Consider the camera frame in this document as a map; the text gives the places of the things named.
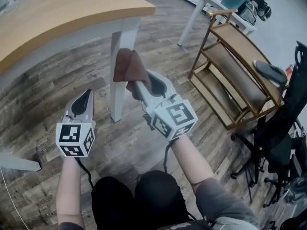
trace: brown towel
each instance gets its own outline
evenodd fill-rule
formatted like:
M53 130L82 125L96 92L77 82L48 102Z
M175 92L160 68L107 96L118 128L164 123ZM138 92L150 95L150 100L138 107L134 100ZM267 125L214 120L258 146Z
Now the brown towel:
M136 100L140 99L134 81L143 81L150 92L152 89L151 81L139 54L128 48L121 48L117 53L113 81L128 82L126 89L132 93Z

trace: wooden floor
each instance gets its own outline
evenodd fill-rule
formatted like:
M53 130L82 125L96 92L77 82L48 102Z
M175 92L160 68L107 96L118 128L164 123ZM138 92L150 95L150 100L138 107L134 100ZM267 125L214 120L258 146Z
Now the wooden floor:
M182 98L190 101L199 117L191 134L192 142L225 189L250 205L245 175L237 180L229 177L246 161L248 149L230 140L230 131L187 80L209 19L200 15L188 40L179 47L177 41L194 7L182 0L147 1L155 4L157 11L154 16L142 18L135 49L147 68L169 78ZM142 118L140 102L129 92L125 94L122 119L115 124L111 120L109 55L110 38L86 42L41 62L0 92L0 150L42 164L39 172L2 169L12 199L31 230L57 229L55 193L62 157L55 145L56 123L61 120L66 102L87 88L94 91L97 138L89 158L83 162L91 171L93 182L111 175L133 190L140 174L163 169L166 141L156 131L150 131ZM168 171L180 185L188 210L200 218L193 191L172 152ZM266 176L261 173L259 184L252 188L250 206L262 226L270 219L280 219L284 212L278 204L262 209L266 198L272 195L270 186L263 182ZM0 229L25 230L2 177L0 185ZM82 176L82 209L86 229L96 229L86 174Z

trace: black bag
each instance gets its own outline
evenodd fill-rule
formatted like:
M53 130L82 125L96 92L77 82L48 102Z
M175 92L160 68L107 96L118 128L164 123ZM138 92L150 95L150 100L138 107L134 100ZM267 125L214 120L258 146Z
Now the black bag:
M266 21L272 15L272 9L266 2L264 2L264 8L258 9L257 15L262 21Z

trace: chair wheel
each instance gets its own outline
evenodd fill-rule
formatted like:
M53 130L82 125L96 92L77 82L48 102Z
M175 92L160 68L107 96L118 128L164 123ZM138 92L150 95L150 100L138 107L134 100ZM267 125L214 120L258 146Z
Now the chair wheel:
M230 175L230 178L236 180L236 179L238 178L237 173L232 173L232 174Z
M235 141L235 140L236 140L236 135L231 135L231 136L230 136L230 139L231 139L232 141Z
M254 182L249 182L249 183L248 183L248 186L249 186L249 187L254 187L254 185L255 185Z

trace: forearm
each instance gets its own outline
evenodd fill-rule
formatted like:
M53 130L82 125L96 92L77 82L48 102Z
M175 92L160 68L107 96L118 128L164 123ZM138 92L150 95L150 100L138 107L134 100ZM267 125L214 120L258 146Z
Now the forearm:
M174 143L172 150L194 191L200 182L214 177L210 165L186 135Z
M81 168L74 158L65 158L56 195L59 224L73 222L81 227Z

